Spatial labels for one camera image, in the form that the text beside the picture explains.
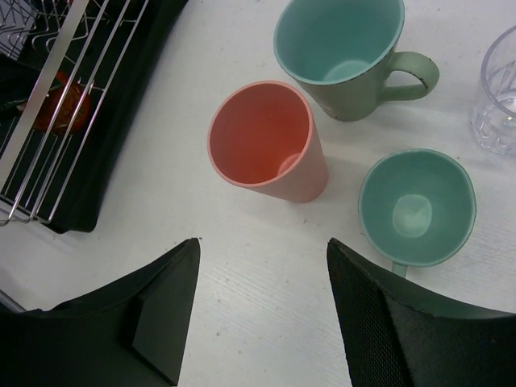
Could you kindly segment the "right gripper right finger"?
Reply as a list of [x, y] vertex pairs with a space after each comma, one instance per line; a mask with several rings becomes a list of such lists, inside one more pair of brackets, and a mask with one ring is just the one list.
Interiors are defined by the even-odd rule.
[[327, 267], [354, 386], [513, 386], [514, 314], [423, 288], [331, 239]]

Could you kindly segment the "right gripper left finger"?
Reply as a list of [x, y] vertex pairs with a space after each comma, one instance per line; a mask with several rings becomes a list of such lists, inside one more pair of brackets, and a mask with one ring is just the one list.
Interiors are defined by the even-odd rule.
[[3, 386], [176, 386], [201, 247], [150, 264], [51, 310], [1, 294]]

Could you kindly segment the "small green teacup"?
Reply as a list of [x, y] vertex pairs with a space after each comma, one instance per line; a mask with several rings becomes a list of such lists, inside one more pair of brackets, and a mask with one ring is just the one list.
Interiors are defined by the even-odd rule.
[[466, 169], [450, 156], [413, 148], [377, 161], [360, 188], [358, 213], [369, 243], [405, 277], [453, 257], [476, 220], [476, 195]]

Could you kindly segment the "red smiley mug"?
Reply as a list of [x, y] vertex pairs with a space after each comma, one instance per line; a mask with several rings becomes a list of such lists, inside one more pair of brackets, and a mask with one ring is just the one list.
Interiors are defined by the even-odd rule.
[[[64, 72], [58, 71], [56, 74], [56, 79], [60, 85], [48, 92], [47, 97], [40, 107], [39, 113], [37, 114], [36, 119], [32, 125], [32, 128], [36, 131], [46, 131], [48, 129], [48, 125], [56, 111], [57, 104], [65, 90], [65, 86], [68, 83], [69, 76]], [[77, 109], [78, 103], [84, 91], [85, 88], [82, 85], [76, 81], [72, 82], [67, 94], [65, 95], [56, 120], [53, 123], [51, 129], [52, 134], [65, 134], [70, 122], [72, 121], [73, 114]], [[75, 117], [75, 120], [73, 121], [73, 124], [69, 130], [70, 135], [77, 134], [85, 125], [89, 114], [90, 102], [90, 95], [86, 93], [85, 99], [81, 104], [81, 108], [77, 112], [77, 116]]]

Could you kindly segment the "pink plastic cup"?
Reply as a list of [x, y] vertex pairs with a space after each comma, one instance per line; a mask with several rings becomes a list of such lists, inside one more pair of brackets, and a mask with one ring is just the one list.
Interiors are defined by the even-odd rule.
[[329, 181], [310, 105], [280, 81], [230, 94], [210, 123], [207, 152], [228, 183], [293, 203], [313, 201]]

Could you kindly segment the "clear glass tumbler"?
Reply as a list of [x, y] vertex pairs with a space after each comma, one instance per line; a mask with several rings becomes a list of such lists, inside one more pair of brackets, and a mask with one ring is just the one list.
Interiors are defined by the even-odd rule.
[[470, 123], [483, 149], [515, 154], [515, 27], [485, 53]]

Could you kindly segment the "large green mug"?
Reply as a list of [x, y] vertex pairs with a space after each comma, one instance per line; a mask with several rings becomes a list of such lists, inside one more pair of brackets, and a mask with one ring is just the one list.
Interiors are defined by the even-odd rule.
[[275, 57], [327, 115], [355, 122], [385, 102], [424, 98], [439, 81], [431, 58], [397, 52], [405, 16], [401, 0], [291, 1]]

